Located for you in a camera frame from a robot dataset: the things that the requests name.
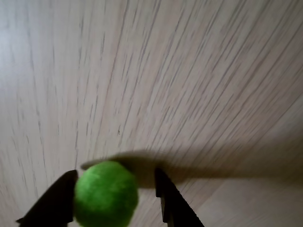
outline wood grain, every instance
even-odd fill
[[[207,227],[301,226],[302,37],[300,0],[1,0],[1,226],[127,151],[204,169],[170,174]]]

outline felt ball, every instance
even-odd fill
[[[83,227],[126,227],[137,204],[135,176],[118,162],[90,167],[75,185],[74,216]]]

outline green pom pom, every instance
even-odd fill
[[[128,226],[137,204],[135,176],[118,162],[92,166],[75,186],[74,216],[83,227]]]

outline green ball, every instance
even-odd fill
[[[118,162],[92,166],[75,186],[74,216],[83,227],[126,227],[137,204],[135,176]]]

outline wooden surface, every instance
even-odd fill
[[[206,227],[302,226],[302,94],[301,0],[1,0],[1,226],[134,150]],[[151,187],[131,226],[165,226]]]

